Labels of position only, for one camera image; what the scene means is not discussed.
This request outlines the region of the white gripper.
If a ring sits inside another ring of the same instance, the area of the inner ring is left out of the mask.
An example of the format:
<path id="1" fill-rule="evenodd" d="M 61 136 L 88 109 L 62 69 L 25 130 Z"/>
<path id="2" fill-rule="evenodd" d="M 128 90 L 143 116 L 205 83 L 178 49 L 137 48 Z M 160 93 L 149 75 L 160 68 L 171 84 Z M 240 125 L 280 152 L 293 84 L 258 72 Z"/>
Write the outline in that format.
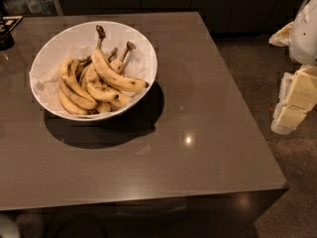
<path id="1" fill-rule="evenodd" d="M 290 57 L 304 64 L 295 73 L 284 74 L 270 125 L 272 132 L 288 135 L 317 105 L 317 0 L 310 0 L 294 22 L 274 33 L 268 42 L 276 47 L 289 46 Z"/>

